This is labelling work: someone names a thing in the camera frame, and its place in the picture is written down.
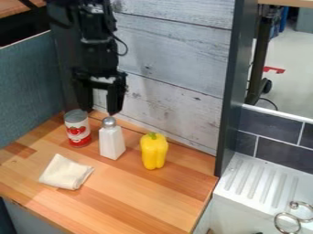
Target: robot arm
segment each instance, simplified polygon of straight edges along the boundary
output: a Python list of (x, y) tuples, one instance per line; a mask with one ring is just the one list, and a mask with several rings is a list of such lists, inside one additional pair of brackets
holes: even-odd
[[(37, 8), (29, 0), (19, 0), (30, 8)], [(110, 115), (123, 108), (126, 76), (117, 70), (118, 56), (127, 53), (127, 45), (114, 35), (116, 19), (110, 0), (47, 0), (49, 4), (65, 7), (70, 25), (49, 16), (49, 22), (59, 27), (71, 28), (78, 24), (81, 38), (82, 66), (72, 69), (72, 84), (80, 107), (90, 111), (93, 106), (92, 89), (107, 90), (107, 111)], [(125, 46), (125, 53), (118, 54), (117, 42)], [(93, 78), (106, 78), (99, 82)]]

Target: white towel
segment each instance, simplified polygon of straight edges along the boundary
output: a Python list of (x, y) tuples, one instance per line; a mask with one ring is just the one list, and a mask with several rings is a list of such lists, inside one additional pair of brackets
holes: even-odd
[(55, 154), (39, 182), (75, 190), (81, 187), (93, 170), (92, 166), (80, 165), (60, 154)]

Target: salt shaker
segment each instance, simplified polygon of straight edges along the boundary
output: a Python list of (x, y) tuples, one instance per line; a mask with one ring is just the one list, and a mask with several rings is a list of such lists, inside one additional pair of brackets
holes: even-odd
[(114, 117), (103, 119), (103, 127), (99, 130), (100, 155), (116, 160), (126, 150), (122, 128), (116, 125)]

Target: white dish rack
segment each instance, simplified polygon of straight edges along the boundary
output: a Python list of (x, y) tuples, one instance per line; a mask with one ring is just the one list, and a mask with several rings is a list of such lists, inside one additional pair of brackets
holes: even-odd
[[(214, 190), (210, 227), (215, 234), (279, 234), (278, 213), (313, 217), (305, 207), (291, 209), (291, 201), (313, 205), (313, 175), (236, 154)], [(313, 234), (313, 222), (301, 226), (299, 234)]]

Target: metal ring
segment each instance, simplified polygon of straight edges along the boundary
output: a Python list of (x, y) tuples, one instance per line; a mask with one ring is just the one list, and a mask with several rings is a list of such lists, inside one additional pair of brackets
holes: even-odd
[[(286, 217), (289, 217), (289, 218), (293, 219), (297, 223), (298, 229), (296, 231), (294, 231), (294, 232), (288, 232), (288, 231), (285, 231), (285, 230), (281, 229), (278, 226), (278, 223), (277, 223), (278, 218), (281, 217), (281, 216), (286, 216)], [(290, 214), (288, 214), (286, 212), (277, 214), (275, 216), (275, 218), (274, 218), (274, 223), (275, 223), (275, 227), (277, 228), (277, 230), (279, 230), (281, 233), (284, 233), (284, 234), (297, 234), (301, 230), (301, 228), (302, 228), (300, 220), (296, 216), (290, 215)]]
[[(303, 206), (303, 207), (306, 207), (308, 208), (309, 210), (312, 211), (312, 214), (313, 214), (313, 206), (311, 206), (310, 204), (306, 203), (306, 202), (303, 202), (303, 201), (291, 201), (289, 203), (289, 206), (292, 208), (292, 209), (298, 209), (299, 206)], [(297, 219), (299, 219), (299, 221), (301, 223), (310, 223), (310, 222), (313, 222), (313, 217), (312, 218), (308, 218), (308, 219), (303, 219), (303, 218), (299, 218), (297, 217)]]

